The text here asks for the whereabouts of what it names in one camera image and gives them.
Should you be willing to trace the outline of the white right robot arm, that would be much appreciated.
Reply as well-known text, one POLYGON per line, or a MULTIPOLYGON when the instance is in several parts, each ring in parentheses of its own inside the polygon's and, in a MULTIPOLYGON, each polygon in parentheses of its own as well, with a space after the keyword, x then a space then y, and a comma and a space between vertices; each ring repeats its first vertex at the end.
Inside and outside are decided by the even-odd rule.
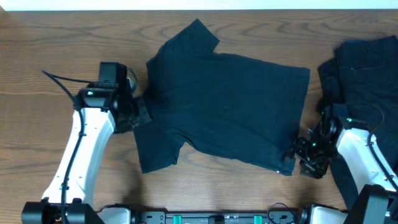
POLYGON ((384 223, 392 217, 391 208, 397 201, 397 176, 366 123, 351 118, 326 118, 310 134, 310 139, 298 138, 292 148, 302 172, 320 179, 332 161, 341 157, 359 195, 348 212, 326 205, 308 205, 298 212, 296 223, 384 223))

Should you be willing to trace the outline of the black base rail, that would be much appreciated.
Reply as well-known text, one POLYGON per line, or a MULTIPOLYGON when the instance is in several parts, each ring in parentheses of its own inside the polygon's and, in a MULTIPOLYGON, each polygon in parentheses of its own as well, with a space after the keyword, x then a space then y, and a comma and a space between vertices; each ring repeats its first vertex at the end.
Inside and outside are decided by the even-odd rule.
POLYGON ((271 224, 296 223, 297 211, 272 208, 256 212, 168 212, 166 210, 138 211, 130 206, 115 204, 98 212, 104 223, 132 224, 271 224))

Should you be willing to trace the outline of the pile of black clothes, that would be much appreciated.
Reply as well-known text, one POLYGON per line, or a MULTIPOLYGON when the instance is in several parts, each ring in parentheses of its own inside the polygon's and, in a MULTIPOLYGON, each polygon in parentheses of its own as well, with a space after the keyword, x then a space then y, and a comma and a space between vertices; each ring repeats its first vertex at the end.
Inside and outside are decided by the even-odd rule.
POLYGON ((349 40, 318 67, 323 97, 317 111, 346 104, 366 122, 393 171, 397 170, 397 37, 349 40))

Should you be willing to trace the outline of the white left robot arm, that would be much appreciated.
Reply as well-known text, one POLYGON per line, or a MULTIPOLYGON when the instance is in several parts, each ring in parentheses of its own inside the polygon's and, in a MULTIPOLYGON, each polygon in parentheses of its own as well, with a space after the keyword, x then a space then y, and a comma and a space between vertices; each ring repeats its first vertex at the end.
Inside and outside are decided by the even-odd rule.
POLYGON ((94 191, 106 145, 113 133, 150 120, 141 97, 128 91, 83 88, 75 97, 70 138, 58 170, 41 201, 27 202, 23 223, 139 223, 130 206, 94 210, 94 191))

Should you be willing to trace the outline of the dark green t-shirt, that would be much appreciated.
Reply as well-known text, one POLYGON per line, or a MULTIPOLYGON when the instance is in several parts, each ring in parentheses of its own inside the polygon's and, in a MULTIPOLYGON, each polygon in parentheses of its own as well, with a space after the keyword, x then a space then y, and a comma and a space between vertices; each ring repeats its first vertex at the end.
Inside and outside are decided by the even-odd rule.
POLYGON ((180 149, 291 175, 310 70, 215 52, 199 20, 161 46, 142 96, 151 120, 135 127, 143 173, 175 165, 180 149))

